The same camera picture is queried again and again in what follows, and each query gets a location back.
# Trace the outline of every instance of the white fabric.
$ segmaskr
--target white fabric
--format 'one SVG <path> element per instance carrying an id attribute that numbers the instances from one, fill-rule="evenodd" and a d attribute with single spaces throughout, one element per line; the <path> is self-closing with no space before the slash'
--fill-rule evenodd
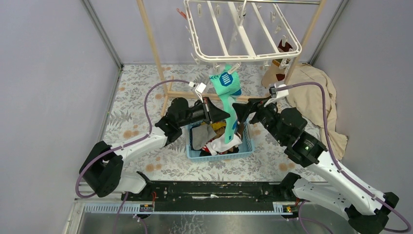
<path id="1" fill-rule="evenodd" d="M 207 143 L 206 147 L 209 149 L 211 155 L 217 155 L 218 152 L 225 152 L 234 146 L 240 145 L 242 142 L 243 141 L 239 137 L 238 133 L 236 133 L 234 134 L 234 139 L 228 144 L 225 144 L 225 134 L 223 134 L 221 137 Z"/>

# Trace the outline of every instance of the red wire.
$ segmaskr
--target red wire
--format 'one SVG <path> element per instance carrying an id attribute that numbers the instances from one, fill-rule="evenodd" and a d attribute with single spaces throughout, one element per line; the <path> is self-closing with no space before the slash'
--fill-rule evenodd
<path id="1" fill-rule="evenodd" d="M 152 209 L 153 209 L 153 205 L 154 205 L 155 200 L 156 200 L 156 192 L 154 191 L 154 192 L 152 192 Z"/>

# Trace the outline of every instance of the wooden pole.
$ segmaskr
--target wooden pole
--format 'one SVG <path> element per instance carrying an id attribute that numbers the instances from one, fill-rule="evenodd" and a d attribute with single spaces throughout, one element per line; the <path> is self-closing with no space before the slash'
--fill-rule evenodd
<path id="1" fill-rule="evenodd" d="M 170 83 L 169 83 L 168 91 L 167 91 L 167 93 L 165 94 L 165 101 L 164 101 L 164 105 L 162 106 L 161 116 L 165 116 L 165 110 L 166 110 L 167 105 L 168 105 L 169 92 L 170 92 L 170 90 L 172 89 L 172 84 L 173 84 L 173 82 L 170 82 Z"/>
<path id="2" fill-rule="evenodd" d="M 159 59 L 158 49 L 156 48 L 155 40 L 153 39 L 154 37 L 153 37 L 152 29 L 149 24 L 149 19 L 148 19 L 148 15 L 146 14 L 145 6 L 143 5 L 143 0 L 136 0 L 136 3 L 138 4 L 138 7 L 139 7 L 139 12 L 142 17 L 143 25 L 145 26 L 146 35 L 148 36 L 148 40 L 150 43 L 150 48 L 152 49 L 153 59 L 155 60 L 156 67 L 158 68 L 159 78 L 161 79 L 161 81 L 164 81 L 165 80 L 164 71 L 162 70 L 161 60 Z M 164 87 L 165 95 L 167 95 L 168 88 L 166 84 L 163 84 L 162 86 Z"/>
<path id="3" fill-rule="evenodd" d="M 327 0 L 320 0 L 320 4 L 317 8 L 317 11 L 313 14 L 313 18 L 311 19 L 311 23 L 308 26 L 307 30 L 305 31 L 304 37 L 302 38 L 302 42 L 301 42 L 301 48 L 304 49 L 305 45 L 308 42 L 308 39 L 311 36 L 311 33 L 313 32 L 314 26 L 316 25 L 317 20 L 319 19 L 319 16 L 324 8 L 325 2 Z M 300 57 L 302 55 L 302 52 L 293 59 L 292 64 L 290 65 L 290 68 L 288 69 L 288 73 L 287 76 L 285 77 L 284 83 L 287 84 L 288 81 L 290 80 L 291 75 L 293 74 L 294 69 L 296 68 Z"/>
<path id="4" fill-rule="evenodd" d="M 220 101 L 221 99 L 217 94 L 202 94 L 203 97 L 209 97 L 211 100 Z M 180 91 L 169 91 L 168 97 L 170 98 L 187 98 L 187 99 L 198 99 L 194 93 L 191 92 L 180 92 Z M 263 98 L 259 96 L 239 96 L 237 101 L 246 102 L 250 98 Z"/>

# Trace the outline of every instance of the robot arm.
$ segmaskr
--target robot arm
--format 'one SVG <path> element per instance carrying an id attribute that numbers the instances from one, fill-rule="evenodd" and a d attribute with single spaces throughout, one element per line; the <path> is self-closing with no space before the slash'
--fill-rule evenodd
<path id="1" fill-rule="evenodd" d="M 98 197 L 105 197 L 113 191 L 140 193 L 146 186 L 146 181 L 137 173 L 122 171 L 126 163 L 149 151 L 171 144 L 182 134 L 182 126 L 198 121 L 214 123 L 229 117 L 227 112 L 214 106 L 208 97 L 201 99 L 202 101 L 198 100 L 194 106 L 189 107 L 185 98 L 175 98 L 167 114 L 155 124 L 151 133 L 129 139 L 129 143 L 108 145 L 104 141 L 98 142 L 92 148 L 79 173 L 102 153 L 112 150 L 93 163 L 86 170 L 83 179 Z"/>
<path id="2" fill-rule="evenodd" d="M 372 199 L 365 191 L 350 182 L 335 166 L 330 152 L 315 137 L 304 131 L 307 121 L 296 108 L 287 108 L 278 113 L 275 101 L 288 95 L 273 92 L 272 97 L 252 98 L 247 104 L 234 103 L 239 121 L 255 113 L 251 124 L 261 123 L 281 145 L 285 153 L 296 164 L 315 172 L 329 182 L 337 191 L 326 189 L 301 178 L 295 177 L 291 190 L 295 197 L 319 204 L 349 221 L 360 233 L 378 233 L 388 221 L 390 210 Z M 341 170 L 353 180 L 367 188 L 377 198 L 395 207 L 398 197 L 393 193 L 383 193 L 362 181 L 340 162 Z"/>

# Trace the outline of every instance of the wooden drying stand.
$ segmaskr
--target wooden drying stand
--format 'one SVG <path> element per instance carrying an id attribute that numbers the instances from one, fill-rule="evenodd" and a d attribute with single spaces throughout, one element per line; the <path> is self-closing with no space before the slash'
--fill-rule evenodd
<path id="1" fill-rule="evenodd" d="M 302 39 L 302 42 L 301 42 L 301 47 L 302 48 L 304 48 L 304 46 L 308 42 L 308 39 L 311 36 L 311 33 L 314 29 L 314 26 L 315 26 L 315 24 L 316 24 L 316 22 L 317 22 L 317 20 L 320 16 L 320 13 L 322 12 L 322 9 L 325 5 L 325 2 L 326 2 L 326 0 L 319 0 L 317 10 L 313 14 L 310 25 L 307 27 L 307 30 L 304 34 L 303 39 Z M 148 36 L 148 40 L 150 42 L 150 47 L 152 49 L 153 59 L 155 60 L 156 67 L 158 69 L 159 78 L 161 79 L 161 81 L 165 81 L 164 72 L 163 72 L 161 61 L 160 61 L 159 55 L 158 55 L 158 49 L 156 48 L 156 44 L 155 44 L 155 40 L 154 40 L 154 37 L 153 37 L 152 29 L 151 29 L 150 24 L 149 24 L 148 14 L 146 13 L 146 9 L 145 9 L 145 6 L 143 4 L 143 0 L 136 0 L 136 3 L 138 4 L 139 12 L 141 14 L 142 21 L 143 21 L 143 24 L 145 26 L 145 31 L 146 31 L 146 34 Z M 274 1 L 272 1 L 272 3 L 303 4 L 303 2 L 299 2 L 299 1 L 295 2 L 295 1 L 292 1 L 292 0 L 291 1 L 274 0 Z M 300 56 L 301 56 L 301 54 L 299 54 L 297 57 L 295 57 L 293 59 L 293 62 L 291 63 L 290 68 L 288 70 L 287 76 L 285 77 L 285 80 L 284 80 L 285 83 L 287 83 L 287 81 L 290 79 L 292 71 L 294 70 L 294 68 L 296 67 L 298 61 L 300 60 Z M 171 82 L 168 87 L 167 87 L 166 84 L 162 85 L 163 89 L 164 89 L 164 92 L 165 92 L 165 101 L 164 101 L 164 105 L 162 107 L 161 116 L 163 116 L 165 114 L 165 110 L 166 110 L 169 98 L 183 97 L 183 98 L 187 98 L 187 99 L 197 99 L 197 97 L 195 96 L 195 94 L 193 92 L 172 91 L 172 84 L 173 84 L 173 82 Z M 220 100 L 218 95 L 216 95 L 216 94 L 203 94 L 203 96 L 209 97 L 211 100 Z M 259 97 L 259 96 L 239 96 L 237 98 L 237 101 L 247 102 L 249 98 L 261 98 L 261 97 Z"/>

